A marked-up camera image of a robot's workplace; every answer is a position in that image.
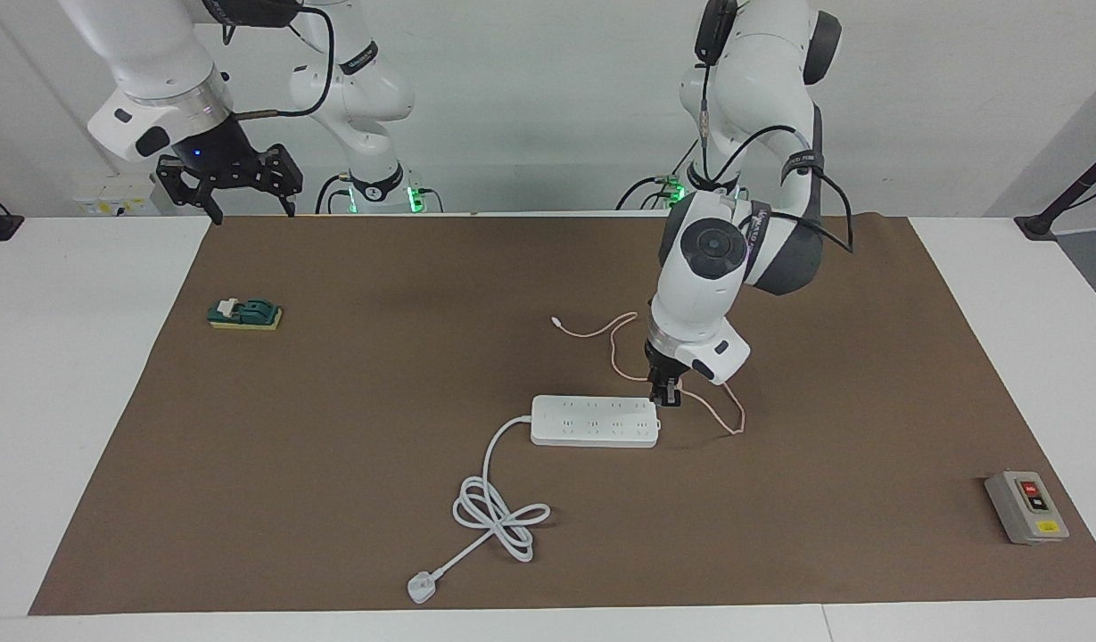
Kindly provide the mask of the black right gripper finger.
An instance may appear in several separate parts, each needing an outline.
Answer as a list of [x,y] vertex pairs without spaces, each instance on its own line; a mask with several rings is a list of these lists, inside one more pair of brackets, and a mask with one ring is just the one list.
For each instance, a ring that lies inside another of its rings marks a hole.
[[157,177],[176,206],[201,209],[210,217],[212,223],[222,225],[222,209],[213,196],[220,177],[217,171],[192,169],[176,157],[160,157]]
[[269,146],[260,162],[262,190],[279,200],[287,217],[295,217],[296,198],[302,194],[302,171],[283,144]]

